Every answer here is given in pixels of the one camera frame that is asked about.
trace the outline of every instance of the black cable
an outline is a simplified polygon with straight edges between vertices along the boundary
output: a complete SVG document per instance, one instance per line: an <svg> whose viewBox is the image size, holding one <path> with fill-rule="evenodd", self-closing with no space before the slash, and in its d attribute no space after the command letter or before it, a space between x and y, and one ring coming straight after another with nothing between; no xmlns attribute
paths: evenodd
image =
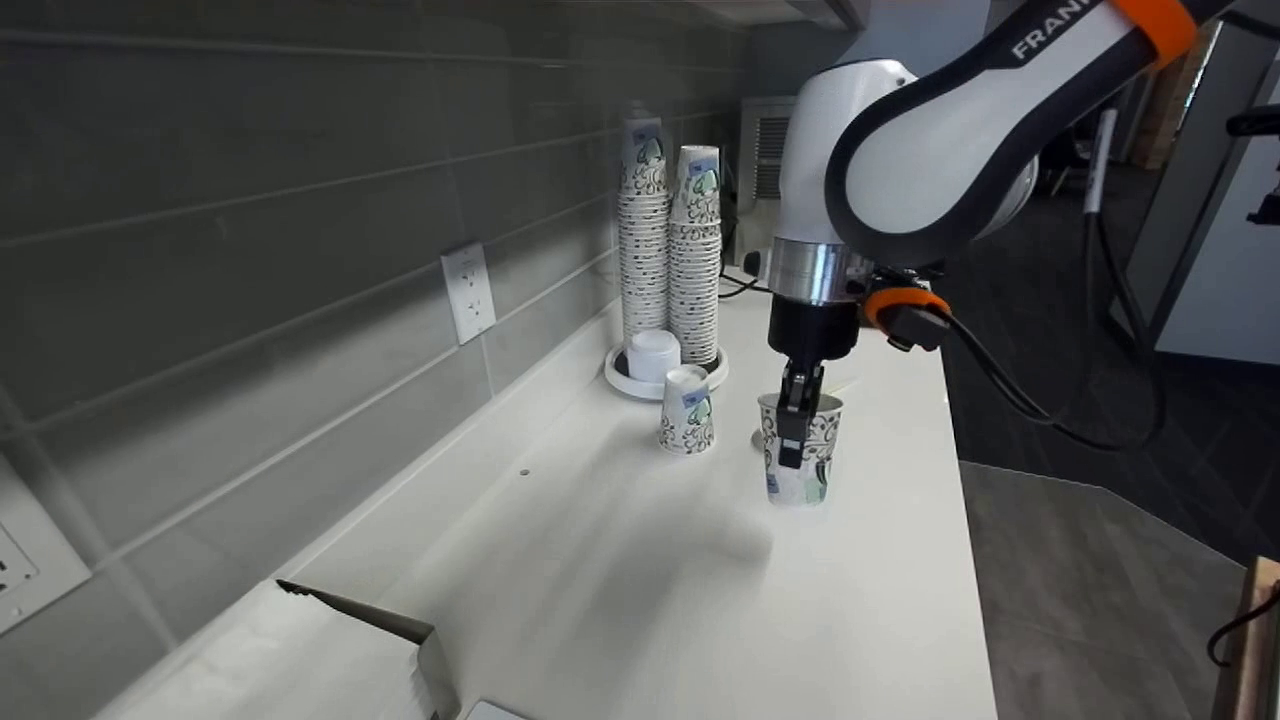
<svg viewBox="0 0 1280 720"><path fill-rule="evenodd" d="M1083 298L1079 303L1083 309L1083 320L1079 320L1083 323L1083 346L1079 346L1079 357L1083 357L1083 364L1076 364L1071 389L1066 389L1065 406L1057 412L1057 419L1066 419L1076 398L1089 395L1089 380L1091 380L1091 364L1094 364L1091 283L1094 283L1094 251L1091 251L1091 230L1089 230L1089 215L1083 215L1083 223L1079 223L1079 298Z"/></svg>
<svg viewBox="0 0 1280 720"><path fill-rule="evenodd" d="M1243 614L1231 614L1224 627L1217 627L1217 631L1208 636L1208 643L1204 643L1208 658L1212 658L1217 667L1228 667L1228 658L1224 658L1217 648L1219 648L1231 631L1240 631L1243 625L1267 614L1275 603L1280 603L1280 587L1270 587L1270 597L1267 597L1259 606L1251 606L1251 610L1243 610Z"/></svg>
<svg viewBox="0 0 1280 720"><path fill-rule="evenodd" d="M753 276L753 281L737 281L737 276L726 276L726 273L721 269L721 281L737 283L731 290L721 290L721 298L737 298L737 296L742 296L742 290L769 290L769 289L755 283L755 276Z"/></svg>
<svg viewBox="0 0 1280 720"><path fill-rule="evenodd" d="M1137 309L1137 296L1125 281L1125 269L1121 269L1121 254L1110 247L1110 236L1105 228L1099 215L1089 215L1083 221L1083 238L1099 238L1105 247L1105 264L1108 264L1108 281L1121 296L1121 309L1125 309L1125 320L1132 323L1132 336L1137 336L1137 352L1139 352L1139 369L1149 371L1149 384L1153 384L1153 422L1137 436L1137 441L1110 441L1110 436L1091 436L1083 428L1071 428L1065 422L1065 416L1047 412L998 361L996 352L950 311L931 311L937 320L943 320L955 336L960 336L960 346L981 364L981 371L1004 391L1004 398L1026 416L1033 422L1042 422L1042 428L1057 428L1065 436L1071 436L1076 444L1083 447L1094 447L1094 451L1132 451L1132 447L1149 447L1163 419L1169 419L1169 389L1163 389L1163 375L1155 369L1155 346L1153 346L1153 333Z"/></svg>

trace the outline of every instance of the white countertop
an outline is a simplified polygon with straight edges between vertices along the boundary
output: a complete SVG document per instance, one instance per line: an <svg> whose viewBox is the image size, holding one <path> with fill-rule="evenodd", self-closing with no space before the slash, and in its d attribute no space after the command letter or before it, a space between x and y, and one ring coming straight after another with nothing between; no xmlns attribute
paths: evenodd
<svg viewBox="0 0 1280 720"><path fill-rule="evenodd" d="M713 451L657 444L657 404L600 384L592 323L284 570L436 625L465 709L489 697L535 720L996 715L938 357L869 333L829 364L845 398L830 495L771 507L749 441L755 395L778 380L762 323L762 296L724 303L731 380ZM220 625L251 614L245 603L114 700L120 715L200 680ZM402 657L382 658L400 685Z"/></svg>

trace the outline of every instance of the metal object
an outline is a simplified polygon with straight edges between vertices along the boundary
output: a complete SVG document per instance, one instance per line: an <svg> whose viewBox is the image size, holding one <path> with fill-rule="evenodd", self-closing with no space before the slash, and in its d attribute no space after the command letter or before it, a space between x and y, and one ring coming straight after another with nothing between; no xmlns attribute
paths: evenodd
<svg viewBox="0 0 1280 720"><path fill-rule="evenodd" d="M325 587L307 587L307 583L291 583L291 581L276 581L287 597L317 597L320 603L361 620L361 625L373 625L379 631L391 631L406 643L419 643L416 653L416 667L426 685L426 700L433 700L433 720L454 720L460 715L460 700L454 700L454 686L450 686L450 670L449 670L449 658L444 658L444 648L441 648L441 636L433 625L422 620L412 620L412 614L400 614L400 610L382 610L382 606L373 606L373 603L361 603L361 601L347 601L347 597L333 597Z"/></svg>
<svg viewBox="0 0 1280 720"><path fill-rule="evenodd" d="M858 273L869 273L869 264L853 254L847 245L774 238L769 289L795 303L853 303L853 281Z"/></svg>

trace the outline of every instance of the small white cup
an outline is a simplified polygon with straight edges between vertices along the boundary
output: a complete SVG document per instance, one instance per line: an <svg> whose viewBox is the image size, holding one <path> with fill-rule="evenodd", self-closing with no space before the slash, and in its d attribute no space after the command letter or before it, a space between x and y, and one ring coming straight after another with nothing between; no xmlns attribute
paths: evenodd
<svg viewBox="0 0 1280 720"><path fill-rule="evenodd" d="M665 430L665 444L679 447L682 455L713 447L714 412L713 412L713 384L704 369L679 364L669 371L658 430Z"/></svg>
<svg viewBox="0 0 1280 720"><path fill-rule="evenodd" d="M762 451L762 483L771 505L795 507L795 505L829 500L838 412L845 404L835 395L818 395L817 416L808 422L805 460L801 467L786 467L774 460L778 455L774 391L758 395L758 451Z"/></svg>
<svg viewBox="0 0 1280 720"><path fill-rule="evenodd" d="M679 369L679 339L671 333L637 333L629 339L629 375L637 384L658 384L671 369Z"/></svg>

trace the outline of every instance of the stack of paper cups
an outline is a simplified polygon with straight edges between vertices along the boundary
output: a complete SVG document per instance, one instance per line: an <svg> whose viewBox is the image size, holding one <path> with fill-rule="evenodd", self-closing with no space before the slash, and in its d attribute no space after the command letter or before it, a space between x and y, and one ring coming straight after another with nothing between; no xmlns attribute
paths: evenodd
<svg viewBox="0 0 1280 720"><path fill-rule="evenodd" d="M669 150L657 115L637 115L622 133L622 323L637 336L669 329Z"/></svg>
<svg viewBox="0 0 1280 720"><path fill-rule="evenodd" d="M682 364L721 357L721 245L721 146L679 142L669 317Z"/></svg>

